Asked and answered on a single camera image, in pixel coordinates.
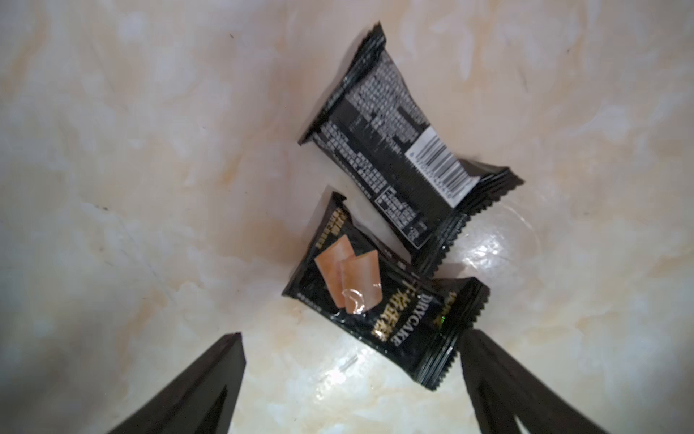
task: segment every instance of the white barcode label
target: white barcode label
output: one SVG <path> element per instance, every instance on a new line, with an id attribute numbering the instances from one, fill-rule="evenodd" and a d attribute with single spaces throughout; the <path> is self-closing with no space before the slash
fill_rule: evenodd
<path id="1" fill-rule="evenodd" d="M 479 176 L 465 172 L 431 126 L 424 130 L 405 155 L 451 208 L 455 208 L 480 181 Z"/>

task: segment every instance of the plastic wrapper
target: plastic wrapper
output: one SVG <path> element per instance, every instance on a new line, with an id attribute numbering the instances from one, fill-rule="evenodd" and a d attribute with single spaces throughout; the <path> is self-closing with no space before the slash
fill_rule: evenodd
<path id="1" fill-rule="evenodd" d="M 300 139 L 314 141 L 356 182 L 425 276 L 470 217 L 523 181 L 508 167 L 456 158 L 385 51 L 380 24 Z"/>
<path id="2" fill-rule="evenodd" d="M 489 289 L 476 278 L 422 277 L 354 222 L 344 200 L 332 194 L 282 294 L 301 300 L 435 390 L 455 358 L 460 331 L 472 326 Z M 338 288 L 342 298 L 336 297 Z"/>

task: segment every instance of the nutrition facts label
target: nutrition facts label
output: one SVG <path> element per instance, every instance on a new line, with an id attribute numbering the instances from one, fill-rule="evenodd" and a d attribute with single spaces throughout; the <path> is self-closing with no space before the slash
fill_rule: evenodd
<path id="1" fill-rule="evenodd" d="M 346 99 L 391 150 L 400 153 L 403 144 L 414 142 L 420 135 L 415 126 L 426 124 L 427 120 L 409 95 L 397 69 L 391 67 L 388 53 L 382 53 L 381 58 L 382 63 L 349 92 Z"/>
<path id="2" fill-rule="evenodd" d="M 376 198 L 376 204 L 400 230 L 406 228 L 417 217 L 416 211 L 407 203 L 399 200 L 397 192 L 392 187 L 388 187 Z"/>
<path id="3" fill-rule="evenodd" d="M 326 122 L 321 132 L 328 139 L 325 147 L 333 152 L 339 152 L 359 177 L 369 186 L 374 194 L 378 194 L 388 183 L 381 172 L 371 164 L 368 158 L 361 152 L 355 152 L 349 147 L 347 137 L 333 124 Z"/>

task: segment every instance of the dry cake package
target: dry cake package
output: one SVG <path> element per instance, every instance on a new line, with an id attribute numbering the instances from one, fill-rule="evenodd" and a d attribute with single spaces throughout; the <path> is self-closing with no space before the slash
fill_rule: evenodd
<path id="1" fill-rule="evenodd" d="M 315 142 L 433 276 L 470 217 L 523 181 L 508 167 L 459 160 L 416 105 L 380 24 L 299 143 Z"/>
<path id="2" fill-rule="evenodd" d="M 489 298 L 476 278 L 428 279 L 355 222 L 333 193 L 282 295 L 301 300 L 435 390 Z"/>

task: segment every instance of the marble surface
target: marble surface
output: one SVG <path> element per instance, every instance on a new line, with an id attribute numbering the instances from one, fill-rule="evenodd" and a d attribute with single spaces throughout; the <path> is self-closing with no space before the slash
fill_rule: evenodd
<path id="1" fill-rule="evenodd" d="M 431 393 L 280 297 L 328 185 L 396 246 L 295 143 L 378 20 L 449 146 L 526 180 L 441 270 L 479 328 L 612 433 L 691 429 L 692 2 L 5 0 L 4 431 L 106 432 L 242 331 L 233 432 L 478 432 L 458 364 Z"/>

